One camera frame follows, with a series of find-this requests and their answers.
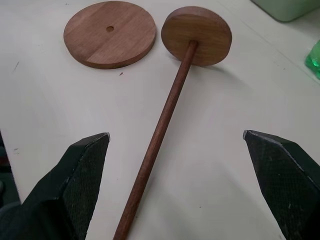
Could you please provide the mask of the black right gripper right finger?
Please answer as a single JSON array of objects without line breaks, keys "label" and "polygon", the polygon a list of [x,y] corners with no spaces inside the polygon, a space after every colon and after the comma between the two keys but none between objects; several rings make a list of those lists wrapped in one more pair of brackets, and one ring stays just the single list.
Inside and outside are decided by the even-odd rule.
[{"label": "black right gripper right finger", "polygon": [[297,143],[243,132],[260,191],[286,240],[320,240],[320,165]]}]

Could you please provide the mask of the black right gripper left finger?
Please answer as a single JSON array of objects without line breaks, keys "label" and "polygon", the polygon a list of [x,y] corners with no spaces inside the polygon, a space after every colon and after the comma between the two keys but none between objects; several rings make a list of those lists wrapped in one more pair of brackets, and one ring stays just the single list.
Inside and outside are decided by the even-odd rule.
[{"label": "black right gripper left finger", "polygon": [[0,209],[0,240],[85,240],[109,142],[103,132],[70,145],[23,203]]}]

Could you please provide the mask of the wooden rod with disc base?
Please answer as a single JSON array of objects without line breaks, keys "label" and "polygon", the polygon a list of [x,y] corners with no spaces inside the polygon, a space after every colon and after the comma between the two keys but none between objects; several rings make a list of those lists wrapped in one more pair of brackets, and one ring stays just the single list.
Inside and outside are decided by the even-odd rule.
[{"label": "wooden rod with disc base", "polygon": [[112,240],[126,240],[128,237],[190,67],[212,66],[224,60],[231,48],[232,32],[217,13],[203,7],[185,6],[174,10],[165,19],[161,40],[181,64]]}]

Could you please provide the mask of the round wooden base with hole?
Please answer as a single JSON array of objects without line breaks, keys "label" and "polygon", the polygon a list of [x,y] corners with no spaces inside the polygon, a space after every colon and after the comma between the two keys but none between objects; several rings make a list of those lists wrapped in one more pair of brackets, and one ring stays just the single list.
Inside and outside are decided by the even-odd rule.
[{"label": "round wooden base with hole", "polygon": [[71,56],[96,69],[116,69],[141,60],[152,49],[157,28],[144,8],[126,1],[104,1],[78,11],[64,28]]}]

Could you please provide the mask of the green translucent plastic object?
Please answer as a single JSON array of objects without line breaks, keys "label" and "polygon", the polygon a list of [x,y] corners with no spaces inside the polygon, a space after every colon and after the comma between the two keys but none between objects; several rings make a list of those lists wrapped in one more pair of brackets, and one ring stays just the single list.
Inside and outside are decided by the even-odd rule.
[{"label": "green translucent plastic object", "polygon": [[312,47],[311,51],[305,58],[304,64],[320,81],[320,40]]}]

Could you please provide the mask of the pale green container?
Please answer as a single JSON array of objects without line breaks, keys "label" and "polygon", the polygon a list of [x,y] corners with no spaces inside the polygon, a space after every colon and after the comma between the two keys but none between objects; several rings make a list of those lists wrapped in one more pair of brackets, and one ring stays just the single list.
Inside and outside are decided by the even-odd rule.
[{"label": "pale green container", "polygon": [[250,0],[277,21],[290,22],[320,8],[320,0]]}]

